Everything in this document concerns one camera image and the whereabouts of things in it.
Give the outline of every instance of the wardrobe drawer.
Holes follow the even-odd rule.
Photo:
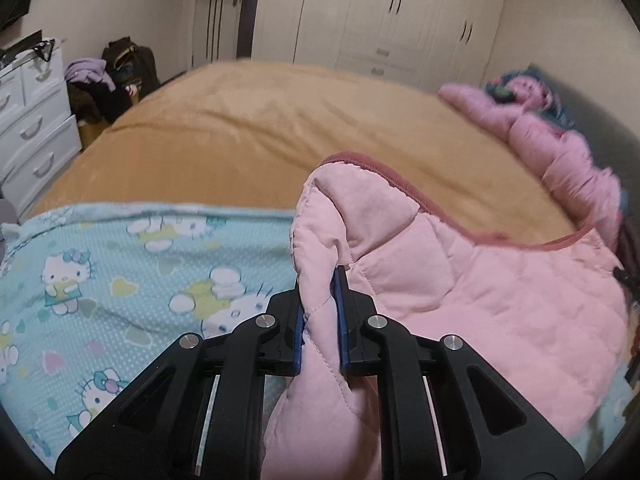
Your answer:
[[[25,108],[17,121],[2,132],[0,130],[0,175],[5,174],[11,162],[45,139],[71,115],[66,85],[59,84],[30,108]]]
[[[367,59],[340,56],[335,67],[339,70],[395,81],[407,86],[418,86],[420,84],[420,76],[415,72]]]
[[[372,41],[365,36],[349,33],[346,33],[342,38],[340,49],[350,56],[365,57],[372,61],[382,62],[406,70],[415,70],[420,66],[423,57],[423,53],[419,50],[393,46],[381,41]]]
[[[69,117],[62,126],[34,147],[24,163],[2,186],[4,196],[20,216],[45,184],[80,151],[76,117]]]
[[[0,132],[23,107],[22,78],[20,68],[16,68],[0,78]]]
[[[21,69],[24,100],[27,106],[36,103],[41,95],[65,81],[62,50],[59,48],[53,51],[48,63],[39,57],[34,57],[22,65]]]

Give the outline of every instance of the wall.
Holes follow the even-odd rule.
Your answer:
[[[640,32],[620,0],[505,0],[485,77],[530,62],[640,136]]]
[[[108,41],[123,36],[149,46],[156,55],[158,77],[164,81],[186,70],[190,19],[189,0],[32,0],[30,13],[0,33],[7,47],[43,29],[47,37],[66,40],[65,63],[78,57],[100,57]]]

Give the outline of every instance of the white drawer handle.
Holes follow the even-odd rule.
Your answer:
[[[36,81],[38,83],[42,83],[43,81],[46,81],[47,79],[49,79],[49,76],[51,75],[52,72],[53,72],[52,69],[47,68],[42,74],[36,76]]]
[[[33,137],[35,137],[38,134],[41,127],[42,127],[42,116],[38,116],[38,120],[28,128],[21,131],[20,136],[24,140],[33,139]]]
[[[49,173],[49,171],[51,171],[51,168],[53,168],[53,157],[54,157],[53,152],[49,153],[49,158],[47,159],[47,161],[39,168],[36,168],[35,170],[33,170],[34,176],[37,176],[38,178],[42,178],[47,173]]]

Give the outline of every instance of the gray headboard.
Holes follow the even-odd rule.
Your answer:
[[[627,220],[634,231],[640,233],[640,132],[636,135],[600,105],[539,66],[532,64],[530,68],[538,70],[558,92],[562,106],[568,109],[587,139],[596,165],[611,168],[620,179],[629,194]]]

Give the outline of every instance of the white wardrobe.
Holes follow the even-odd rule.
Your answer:
[[[478,85],[504,0],[258,0],[252,57],[340,68],[426,91]]]

